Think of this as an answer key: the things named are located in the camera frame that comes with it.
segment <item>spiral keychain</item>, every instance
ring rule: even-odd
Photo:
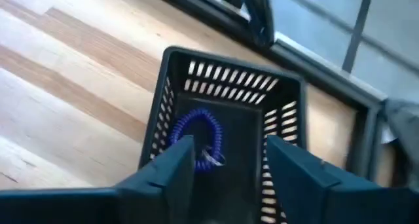
[[[214,166],[222,166],[220,161],[224,160],[224,156],[221,154],[223,131],[221,125],[207,109],[193,109],[187,115],[179,119],[170,135],[170,144],[173,145],[176,143],[183,136],[185,128],[188,127],[192,121],[199,119],[204,119],[211,126],[213,131],[213,144],[210,147],[209,152],[203,150],[202,154],[204,158],[195,161],[195,171],[203,172],[210,171]]]

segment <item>wooden floor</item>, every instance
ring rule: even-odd
[[[0,0],[0,189],[135,172],[164,49],[275,67],[160,0]],[[342,166],[355,111],[308,87],[309,146]]]

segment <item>basket slot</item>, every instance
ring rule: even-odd
[[[231,91],[230,91],[230,94],[228,94],[228,99],[234,99],[234,96],[236,95],[236,93],[238,92],[238,90],[237,90],[237,88],[233,88],[233,89],[231,89]]]
[[[274,183],[272,181],[264,181],[262,182],[262,186],[264,187],[273,187]]]
[[[191,87],[191,80],[190,79],[186,79],[185,85],[183,87],[183,90],[188,91],[189,90],[189,87]]]
[[[283,140],[285,140],[285,141],[289,141],[289,142],[291,142],[291,141],[295,141],[297,139],[297,135],[296,134],[294,134],[294,135],[290,135],[290,136],[284,136],[283,137]]]
[[[275,208],[271,208],[271,207],[262,207],[261,209],[262,213],[264,214],[276,214],[276,209]]]
[[[266,78],[261,81],[261,83],[260,83],[260,85],[258,87],[259,90],[264,90],[265,87],[269,86],[270,80],[271,80],[271,77],[270,76],[266,76]]]
[[[209,64],[208,67],[205,68],[205,75],[204,75],[205,78],[213,77],[213,75],[212,75],[212,72],[213,72],[212,69],[213,68],[214,68],[214,65],[212,65],[212,64]]]
[[[162,129],[163,129],[162,125],[161,125],[159,122],[157,122],[156,127],[157,127],[157,129],[159,129],[159,130],[162,130]]]
[[[271,115],[275,114],[276,112],[277,112],[277,110],[276,110],[276,109],[271,110],[271,111],[269,111],[269,112],[265,113],[264,117],[269,117],[269,116],[271,116]]]
[[[285,115],[284,117],[286,117],[289,114],[291,114],[290,112],[294,112],[294,110],[296,110],[296,107],[289,107],[287,109],[283,109],[283,110],[281,110],[280,115]]]
[[[284,128],[284,129],[281,131],[281,133],[282,133],[282,134],[284,134],[284,133],[289,133],[289,132],[297,133],[297,132],[296,132],[296,130],[297,130],[297,126],[290,126],[290,127]]]
[[[196,76],[199,77],[199,76],[203,75],[204,66],[205,66],[204,62],[200,62],[198,64],[198,69],[196,70]]]
[[[274,79],[269,85],[268,85],[268,88],[266,88],[266,91],[268,92],[268,91],[270,91],[270,90],[272,90],[273,88],[274,88],[274,86],[276,86],[276,84],[278,83],[278,79]]]
[[[255,77],[255,74],[254,73],[250,73],[247,76],[247,78],[243,80],[244,81],[244,86],[249,86],[254,77]]]
[[[158,134],[158,132],[155,132],[155,139],[158,140],[160,138],[160,135]]]
[[[212,77],[213,80],[217,80],[219,78],[221,70],[222,70],[221,66],[218,66],[215,68],[214,75]]]
[[[297,127],[297,122],[293,123],[293,124],[288,124],[286,126],[280,126],[280,132],[284,131],[285,129],[289,129],[289,128],[296,128]]]
[[[275,208],[275,209],[277,208],[276,203],[275,204],[267,204],[267,203],[263,202],[262,205],[263,205],[263,207],[267,207],[267,208]]]
[[[251,96],[251,91],[249,90],[244,94],[242,98],[242,102],[245,102],[247,99],[249,99],[250,96]]]
[[[221,75],[220,81],[226,81],[228,79],[228,74],[230,73],[229,68],[225,68],[223,74]]]
[[[262,180],[272,180],[272,175],[269,172],[263,172]]]
[[[288,127],[288,126],[290,126],[290,125],[292,125],[292,124],[294,124],[296,122],[297,122],[297,118],[296,117],[292,117],[290,119],[287,119],[287,120],[282,121],[281,125],[284,126],[284,127],[285,126]]]
[[[207,87],[207,83],[202,83],[201,87],[199,88],[199,93],[202,94],[205,92],[205,89]]]
[[[286,112],[282,112],[281,117],[282,118],[286,118],[286,117],[292,117],[295,113],[297,113],[297,109],[292,109]]]
[[[278,129],[277,128],[274,128],[272,130],[265,131],[264,138],[267,138],[268,135],[278,135]]]
[[[245,77],[246,77],[246,75],[247,75],[247,72],[246,72],[246,71],[242,71],[242,72],[240,73],[239,77],[237,78],[237,82],[236,82],[236,84],[238,84],[238,85],[242,84],[242,83],[243,83],[243,80],[244,80],[244,79],[245,79]]]
[[[289,109],[291,107],[292,107],[292,109],[294,109],[293,107],[296,106],[296,104],[297,104],[297,102],[296,101],[293,101],[293,102],[287,103],[281,109],[282,109],[282,111],[287,111],[286,109]]]
[[[244,96],[244,90],[239,90],[236,94],[236,97],[234,98],[234,100],[240,100],[242,99],[242,97]]]
[[[294,119],[294,118],[297,118],[296,114],[292,114],[292,115],[288,115],[286,117],[282,117],[281,121],[286,122],[286,121],[288,121],[290,119]]]
[[[196,62],[194,60],[192,60],[192,61],[189,62],[189,68],[188,68],[188,74],[189,75],[195,74],[194,73],[195,65],[196,65]]]
[[[267,215],[262,215],[261,221],[263,221],[264,223],[269,223],[269,224],[276,223],[275,217],[270,217]]]
[[[268,124],[273,123],[273,122],[277,122],[277,121],[278,121],[278,117],[273,116],[273,117],[270,117],[270,118],[266,119],[264,121],[264,123],[265,123],[265,126],[268,126]]]
[[[196,89],[198,89],[198,86],[199,86],[199,81],[194,81],[191,91],[196,92]]]
[[[228,86],[224,87],[223,92],[221,93],[221,97],[224,98],[228,94],[229,90],[230,90],[230,87]]]
[[[232,73],[231,73],[231,76],[230,76],[230,78],[228,79],[228,82],[229,83],[235,83],[235,80],[236,79],[238,79],[238,74],[239,74],[239,72],[238,72],[238,70],[234,70]]]
[[[296,145],[297,144],[297,141],[298,140],[298,138],[295,138],[294,140],[289,140],[289,141],[287,141],[288,143],[291,143],[291,144],[293,144],[293,145]]]
[[[221,89],[223,89],[223,86],[218,85],[217,88],[214,91],[214,96],[218,96],[221,92]]]
[[[259,96],[259,98],[255,102],[255,105],[260,104],[265,97],[266,97],[266,94]]]
[[[249,103],[253,103],[256,100],[256,97],[259,96],[259,93],[253,93],[249,99]]]
[[[215,87],[215,85],[214,85],[213,83],[211,83],[211,84],[208,86],[208,89],[207,89],[207,94],[208,94],[208,95],[210,95],[210,94],[212,93],[212,91],[213,91],[214,87]]]
[[[273,188],[265,187],[264,189],[262,189],[262,194],[266,196],[275,197],[275,190]]]
[[[262,203],[263,204],[270,204],[270,205],[276,204],[276,198],[263,197],[262,198]]]
[[[169,87],[168,87],[168,85],[164,86],[164,92],[166,94],[169,94]]]
[[[297,131],[281,133],[282,138],[286,138],[288,136],[294,136],[294,135],[297,135]]]
[[[276,121],[275,122],[266,123],[264,125],[264,131],[269,131],[269,130],[275,129],[277,127],[278,127],[278,123]]]
[[[164,107],[164,104],[163,104],[163,103],[161,103],[161,104],[160,104],[160,108],[161,108],[161,110],[162,110],[163,112],[166,112],[166,107]]]

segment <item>blue coiled wristband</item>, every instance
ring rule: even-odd
[[[223,130],[215,117],[207,109],[193,109],[187,115],[181,117],[173,127],[172,134],[170,135],[170,145],[176,143],[183,136],[183,132],[192,121],[202,119],[207,122],[213,132],[213,143],[209,155],[215,161],[220,161],[223,159],[221,154]],[[214,166],[216,164],[207,158],[196,159],[195,161],[195,171],[197,172],[210,171]]]

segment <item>black plastic basket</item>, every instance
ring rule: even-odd
[[[272,187],[266,137],[275,134],[306,149],[305,82],[288,72],[167,48],[139,167],[163,153],[172,126],[198,107],[210,110],[223,127],[225,165],[195,175],[189,222],[286,222]],[[205,137],[199,126],[186,134]]]

